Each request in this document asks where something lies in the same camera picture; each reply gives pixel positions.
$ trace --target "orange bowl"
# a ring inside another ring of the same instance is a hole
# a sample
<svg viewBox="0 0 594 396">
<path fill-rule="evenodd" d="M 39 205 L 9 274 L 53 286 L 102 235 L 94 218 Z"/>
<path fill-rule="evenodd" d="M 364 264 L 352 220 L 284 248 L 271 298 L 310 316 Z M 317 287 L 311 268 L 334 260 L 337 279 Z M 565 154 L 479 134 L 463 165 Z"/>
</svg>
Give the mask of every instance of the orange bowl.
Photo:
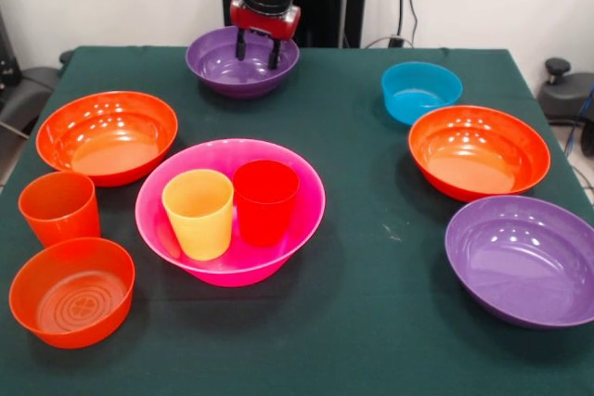
<svg viewBox="0 0 594 396">
<path fill-rule="evenodd" d="M 460 201 L 521 194 L 550 168 L 549 147 L 532 127 L 485 107 L 427 113 L 410 129 L 408 148 L 425 178 Z"/>
<path fill-rule="evenodd" d="M 73 238 L 26 262 L 12 282 L 8 303 L 17 321 L 45 343 L 82 348 L 122 324 L 134 280 L 134 263 L 120 245 Z"/>
<path fill-rule="evenodd" d="M 85 96 L 56 110 L 39 128 L 39 156 L 54 169 L 96 185 L 126 185 L 152 171 L 177 135 L 165 102 L 138 92 Z"/>
</svg>

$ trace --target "purple bowl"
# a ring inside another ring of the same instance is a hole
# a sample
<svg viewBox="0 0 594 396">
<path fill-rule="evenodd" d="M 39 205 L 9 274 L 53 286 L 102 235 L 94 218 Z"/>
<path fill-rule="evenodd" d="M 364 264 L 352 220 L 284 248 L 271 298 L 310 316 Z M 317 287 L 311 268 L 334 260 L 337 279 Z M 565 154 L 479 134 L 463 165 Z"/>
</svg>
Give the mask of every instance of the purple bowl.
<svg viewBox="0 0 594 396">
<path fill-rule="evenodd" d="M 203 34 L 186 52 L 187 66 L 205 84 L 223 96 L 253 99 L 277 88 L 299 59 L 293 41 L 280 44 L 278 67 L 268 68 L 272 40 L 255 32 L 245 33 L 245 58 L 235 57 L 237 27 L 224 27 Z"/>
<path fill-rule="evenodd" d="M 476 200 L 450 221 L 445 251 L 464 287 L 507 322 L 594 320 L 594 229 L 563 208 L 521 196 Z"/>
</svg>

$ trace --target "yellow cup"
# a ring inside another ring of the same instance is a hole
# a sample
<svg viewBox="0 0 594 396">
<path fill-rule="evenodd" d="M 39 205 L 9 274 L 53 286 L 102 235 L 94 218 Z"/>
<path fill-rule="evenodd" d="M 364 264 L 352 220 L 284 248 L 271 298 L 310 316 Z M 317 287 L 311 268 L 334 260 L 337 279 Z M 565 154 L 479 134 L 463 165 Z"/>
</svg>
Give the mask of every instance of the yellow cup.
<svg viewBox="0 0 594 396">
<path fill-rule="evenodd" d="M 180 173 L 162 193 L 177 241 L 194 260 L 212 260 L 231 242 L 233 184 L 222 173 L 197 169 Z"/>
</svg>

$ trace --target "black chair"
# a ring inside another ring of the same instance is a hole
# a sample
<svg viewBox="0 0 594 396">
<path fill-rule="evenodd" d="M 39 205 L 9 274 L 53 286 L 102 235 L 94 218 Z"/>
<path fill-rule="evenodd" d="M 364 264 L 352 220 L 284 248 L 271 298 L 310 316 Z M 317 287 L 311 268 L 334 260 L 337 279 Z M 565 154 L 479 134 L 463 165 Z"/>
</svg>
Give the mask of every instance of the black chair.
<svg viewBox="0 0 594 396">
<path fill-rule="evenodd" d="M 0 179 L 58 85 L 58 74 L 46 67 L 20 69 L 0 14 Z"/>
</svg>

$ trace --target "pink bowl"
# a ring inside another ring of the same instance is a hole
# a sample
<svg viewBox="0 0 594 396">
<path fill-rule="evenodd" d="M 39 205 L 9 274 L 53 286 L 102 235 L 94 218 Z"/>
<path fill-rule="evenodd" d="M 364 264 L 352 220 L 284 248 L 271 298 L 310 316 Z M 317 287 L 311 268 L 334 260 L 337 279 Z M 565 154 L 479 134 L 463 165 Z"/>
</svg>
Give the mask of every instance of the pink bowl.
<svg viewBox="0 0 594 396">
<path fill-rule="evenodd" d="M 300 178 L 287 234 L 270 247 L 255 247 L 239 237 L 237 218 L 229 249 L 207 262 L 191 260 L 181 250 L 161 204 L 165 185 L 181 172 L 214 169 L 233 177 L 235 170 L 253 160 L 275 160 L 292 167 Z M 166 261 L 219 287 L 243 287 L 275 273 L 307 242 L 322 221 L 326 207 L 324 186 L 314 168 L 302 157 L 276 144 L 253 139 L 222 139 L 189 147 L 155 169 L 140 188 L 136 225 L 148 246 Z"/>
</svg>

